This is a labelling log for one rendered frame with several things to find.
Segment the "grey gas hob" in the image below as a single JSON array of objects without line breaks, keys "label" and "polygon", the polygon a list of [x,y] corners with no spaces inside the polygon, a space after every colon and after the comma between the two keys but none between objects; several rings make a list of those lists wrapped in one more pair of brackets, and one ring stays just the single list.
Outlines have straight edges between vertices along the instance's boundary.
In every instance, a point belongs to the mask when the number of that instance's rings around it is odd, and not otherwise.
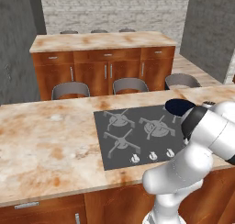
[{"label": "grey gas hob", "polygon": [[[113,170],[153,162],[165,162],[185,147],[180,118],[164,105],[96,111],[94,113],[104,169]],[[154,151],[158,159],[150,159]],[[131,161],[137,154],[140,161]]]}]

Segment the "wooden island cupboard run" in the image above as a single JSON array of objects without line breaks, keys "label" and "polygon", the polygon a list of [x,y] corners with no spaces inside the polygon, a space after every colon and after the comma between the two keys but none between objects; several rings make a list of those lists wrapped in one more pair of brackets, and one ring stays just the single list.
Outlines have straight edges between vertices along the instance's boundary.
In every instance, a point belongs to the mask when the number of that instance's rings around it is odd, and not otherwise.
[{"label": "wooden island cupboard run", "polygon": [[50,100],[55,85],[87,84],[90,95],[111,95],[125,77],[140,78],[151,91],[164,88],[176,43],[157,31],[38,35],[32,55],[40,98]]}]

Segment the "wooden drawer front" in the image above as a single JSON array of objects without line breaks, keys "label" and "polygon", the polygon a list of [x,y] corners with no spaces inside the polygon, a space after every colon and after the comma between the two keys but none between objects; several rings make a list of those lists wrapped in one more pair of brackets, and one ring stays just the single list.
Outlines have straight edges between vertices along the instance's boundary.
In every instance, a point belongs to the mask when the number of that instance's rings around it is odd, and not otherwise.
[{"label": "wooden drawer front", "polygon": [[84,196],[82,194],[75,196],[64,196],[53,199],[39,201],[39,206],[22,209],[14,209],[14,206],[0,207],[0,219],[32,214],[33,212],[55,211],[67,207],[76,207],[84,205]]}]

